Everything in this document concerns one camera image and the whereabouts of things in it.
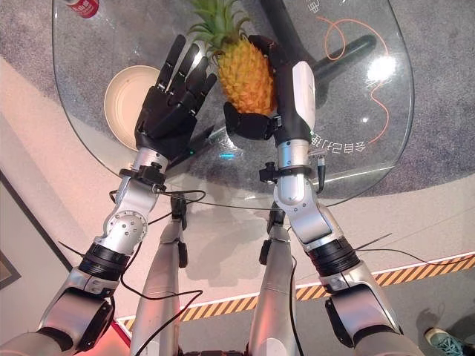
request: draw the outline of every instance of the shoe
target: shoe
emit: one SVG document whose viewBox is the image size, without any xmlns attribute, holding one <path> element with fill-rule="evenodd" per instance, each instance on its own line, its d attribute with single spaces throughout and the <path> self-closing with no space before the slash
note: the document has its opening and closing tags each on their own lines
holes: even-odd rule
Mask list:
<svg viewBox="0 0 475 356">
<path fill-rule="evenodd" d="M 444 352 L 447 356 L 463 356 L 464 343 L 441 329 L 432 328 L 425 332 L 425 339 L 430 345 Z"/>
</svg>

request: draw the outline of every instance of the round glass table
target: round glass table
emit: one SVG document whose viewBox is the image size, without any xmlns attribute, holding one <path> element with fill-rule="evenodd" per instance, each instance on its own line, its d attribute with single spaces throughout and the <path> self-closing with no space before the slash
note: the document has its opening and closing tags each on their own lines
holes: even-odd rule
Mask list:
<svg viewBox="0 0 475 356">
<path fill-rule="evenodd" d="M 312 149 L 326 151 L 323 203 L 348 200 L 381 180 L 404 150 L 413 115 L 410 61 L 389 2 L 241 0 L 233 10 L 251 18 L 244 25 L 248 35 L 277 40 L 314 71 Z M 53 60 L 63 107 L 85 147 L 115 174 L 136 152 L 108 127 L 108 83 L 132 65 L 160 69 L 176 35 L 198 21 L 189 1 L 101 1 L 90 19 L 53 1 Z M 220 204 L 268 208 L 273 187 L 259 181 L 258 171 L 276 160 L 274 142 L 228 136 L 225 101 L 217 83 L 197 116 L 193 155 L 167 170 L 167 185 L 201 188 Z M 311 156 L 314 167 L 316 160 Z"/>
</svg>

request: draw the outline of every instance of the black cable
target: black cable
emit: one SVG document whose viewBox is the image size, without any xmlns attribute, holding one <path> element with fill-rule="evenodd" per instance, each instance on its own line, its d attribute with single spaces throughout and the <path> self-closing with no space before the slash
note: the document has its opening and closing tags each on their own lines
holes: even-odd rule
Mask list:
<svg viewBox="0 0 475 356">
<path fill-rule="evenodd" d="M 139 297 L 142 297 L 142 298 L 145 298 L 147 300 L 163 300 L 163 299 L 168 299 L 168 298 L 171 298 L 171 297 L 179 297 L 180 295 L 187 295 L 187 294 L 193 294 L 193 293 L 198 293 L 200 290 L 194 290 L 194 291 L 182 291 L 180 293 L 173 293 L 173 294 L 170 294 L 170 295 L 166 295 L 165 297 L 156 297 L 156 298 L 152 298 L 152 297 L 148 297 L 142 293 L 140 293 L 139 291 L 137 291 L 136 289 L 130 287 L 125 281 L 124 281 L 124 274 L 127 272 L 128 268 L 131 266 L 131 264 L 135 261 L 135 257 L 137 257 L 137 255 L 139 254 L 139 251 L 140 251 L 140 248 L 142 247 L 142 243 L 140 242 L 139 245 L 137 246 L 137 250 L 134 252 L 134 256 L 132 256 L 131 260 L 128 262 L 127 266 L 125 267 L 124 269 L 124 272 L 121 273 L 120 275 L 120 282 L 121 284 L 125 287 L 125 289 L 131 291 L 132 293 L 138 295 Z"/>
<path fill-rule="evenodd" d="M 190 299 L 189 302 L 181 309 L 178 313 L 176 313 L 171 319 L 169 319 L 166 323 L 164 323 L 161 327 L 159 327 L 150 337 L 141 345 L 140 349 L 137 351 L 135 356 L 139 356 L 140 353 L 147 347 L 147 345 L 156 337 L 164 328 L 166 328 L 170 323 L 173 323 L 174 320 L 180 317 L 181 314 L 185 312 L 185 310 L 203 293 L 203 291 L 196 291 L 197 294 Z"/>
<path fill-rule="evenodd" d="M 386 237 L 391 236 L 392 234 L 393 234 L 393 233 L 390 232 L 389 234 L 385 234 L 385 235 L 383 235 L 383 236 L 381 236 L 381 237 L 378 237 L 377 239 L 374 239 L 373 241 L 369 241 L 368 243 L 365 243 L 365 244 L 359 246 L 358 248 L 355 248 L 355 250 L 356 250 L 356 251 L 361 250 L 362 248 L 367 247 L 367 246 L 369 246 L 369 245 L 372 245 L 372 244 L 374 244 L 374 243 L 377 243 L 378 241 L 381 241 L 381 240 L 385 239 Z"/>
<path fill-rule="evenodd" d="M 149 222 L 148 224 L 149 224 L 149 225 L 155 224 L 157 221 L 161 221 L 161 220 L 165 219 L 166 217 L 169 217 L 170 215 L 171 215 L 171 211 L 170 211 L 168 214 L 165 214 L 165 215 L 163 215 L 162 217 L 159 217 L 158 219 L 152 220 L 152 221 Z"/>
<path fill-rule="evenodd" d="M 432 265 L 432 266 L 448 266 L 448 265 L 454 265 L 456 263 L 460 263 L 466 260 L 470 260 L 474 258 L 474 256 L 462 258 L 461 260 L 455 261 L 455 262 L 447 262 L 447 263 L 433 263 L 433 262 L 428 262 L 423 260 L 422 258 L 419 258 L 417 256 L 414 256 L 413 254 L 410 254 L 409 252 L 406 251 L 401 251 L 401 250 L 396 250 L 395 248 L 363 248 L 363 249 L 358 249 L 357 251 L 390 251 L 390 252 L 399 252 L 400 254 L 406 254 L 407 256 L 410 256 L 419 262 L 425 263 L 426 265 Z"/>
<path fill-rule="evenodd" d="M 197 192 L 200 192 L 200 193 L 203 192 L 204 194 L 206 194 L 205 191 L 198 190 Z M 171 193 L 181 193 L 181 192 L 171 191 L 171 192 L 168 192 L 168 193 L 161 193 L 161 194 L 170 195 Z M 197 203 L 203 204 L 203 205 L 219 206 L 221 208 L 246 209 L 246 210 L 265 210 L 265 211 L 280 211 L 280 210 L 282 210 L 280 208 L 276 208 L 276 209 L 272 209 L 272 208 L 253 208 L 253 207 L 248 207 L 248 206 L 217 204 L 217 203 L 214 203 L 214 202 L 201 202 L 200 200 L 190 200 L 190 199 L 186 199 L 186 198 L 182 198 L 182 197 L 175 197 L 175 198 L 185 200 L 187 202 L 197 202 Z"/>
<path fill-rule="evenodd" d="M 68 245 L 66 245 L 66 244 L 63 243 L 62 241 L 58 241 L 58 243 L 60 243 L 60 244 L 63 245 L 64 247 L 66 247 L 69 251 L 72 251 L 72 252 L 74 252 L 75 254 L 78 254 L 78 255 L 81 256 L 81 257 L 84 257 L 84 256 L 85 256 L 85 254 L 82 254 L 81 252 L 76 251 L 74 248 L 69 247 Z"/>
<path fill-rule="evenodd" d="M 295 257 L 292 256 L 294 260 L 294 266 L 292 267 L 292 273 L 290 275 L 290 289 L 289 289 L 289 311 L 290 311 L 290 323 L 292 324 L 292 331 L 294 333 L 295 343 L 298 347 L 298 353 L 300 356 L 304 356 L 304 350 L 302 350 L 302 345 L 300 344 L 300 340 L 298 339 L 297 328 L 295 327 L 295 320 L 294 320 L 294 311 L 293 311 L 293 284 L 294 284 L 294 274 L 295 269 L 297 268 L 297 260 Z"/>
<path fill-rule="evenodd" d="M 115 191 L 109 191 L 109 198 L 111 198 L 114 204 L 116 203 L 116 196 L 115 196 L 116 193 L 117 193 L 117 189 Z"/>
<path fill-rule="evenodd" d="M 111 297 L 109 299 L 111 300 L 112 314 L 111 314 L 111 317 L 109 318 L 109 321 L 107 323 L 107 327 L 105 328 L 105 330 L 109 329 L 112 322 L 114 321 L 114 315 L 116 314 L 116 300 L 114 299 L 113 295 L 111 295 Z"/>
</svg>

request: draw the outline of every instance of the hazard stripe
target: hazard stripe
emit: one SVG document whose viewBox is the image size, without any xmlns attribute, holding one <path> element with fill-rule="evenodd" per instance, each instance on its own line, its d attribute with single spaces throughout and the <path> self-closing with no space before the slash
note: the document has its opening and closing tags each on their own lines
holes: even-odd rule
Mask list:
<svg viewBox="0 0 475 356">
<path fill-rule="evenodd" d="M 423 264 L 419 266 L 412 265 L 395 270 L 382 271 L 381 273 L 375 273 L 373 276 L 380 286 L 389 286 L 410 282 L 412 280 L 421 280 L 423 278 L 458 272 L 474 266 L 475 253 L 472 253 L 464 257 L 449 257 L 446 260 L 440 260 L 437 263 Z M 319 284 L 300 287 L 295 291 L 297 300 L 314 300 L 328 295 L 329 294 L 325 291 L 325 288 Z M 255 295 L 251 297 L 237 297 L 235 299 L 208 303 L 201 306 L 192 306 L 183 312 L 180 316 L 180 320 L 190 321 L 253 310 L 257 304 L 258 296 Z M 118 320 L 117 322 L 121 323 L 127 330 L 131 331 L 134 328 L 135 318 L 127 317 L 123 319 L 124 321 Z"/>
</svg>

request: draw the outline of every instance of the robot finger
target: robot finger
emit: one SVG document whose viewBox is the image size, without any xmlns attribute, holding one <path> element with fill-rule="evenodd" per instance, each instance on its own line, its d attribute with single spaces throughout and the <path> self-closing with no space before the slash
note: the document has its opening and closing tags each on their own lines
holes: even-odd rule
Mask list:
<svg viewBox="0 0 475 356">
<path fill-rule="evenodd" d="M 289 62 L 284 49 L 275 41 L 264 36 L 249 36 L 249 41 L 256 46 L 264 55 L 269 57 L 271 66 L 278 69 Z"/>
<path fill-rule="evenodd" d="M 209 91 L 213 88 L 213 85 L 215 84 L 216 80 L 217 78 L 213 73 L 210 74 L 208 78 L 206 78 L 205 85 L 197 98 L 196 108 L 194 109 L 195 113 L 197 113 L 201 109 L 201 106 L 205 102 L 206 95 L 208 95 Z"/>
<path fill-rule="evenodd" d="M 208 67 L 208 59 L 203 57 L 196 68 L 186 79 L 186 90 L 190 91 L 196 98 L 200 95 L 206 81 L 206 68 Z"/>
<path fill-rule="evenodd" d="M 171 81 L 170 94 L 174 94 L 176 89 L 185 82 L 186 75 L 188 74 L 194 58 L 199 51 L 200 48 L 195 43 L 190 46 L 188 52 L 186 52 L 185 58 L 181 62 L 180 68 L 178 68 L 177 74 L 175 74 L 175 77 Z"/>
<path fill-rule="evenodd" d="M 170 52 L 168 52 L 168 56 L 166 57 L 165 64 L 163 65 L 160 75 L 158 76 L 157 83 L 155 84 L 155 86 L 161 91 L 165 91 L 168 87 L 171 75 L 173 74 L 173 69 L 177 64 L 181 51 L 185 47 L 185 43 L 186 39 L 183 35 L 178 35 L 173 42 Z"/>
<path fill-rule="evenodd" d="M 270 119 L 259 113 L 239 113 L 233 104 L 224 104 L 226 130 L 228 134 L 237 134 L 245 139 L 269 139 Z"/>
</svg>

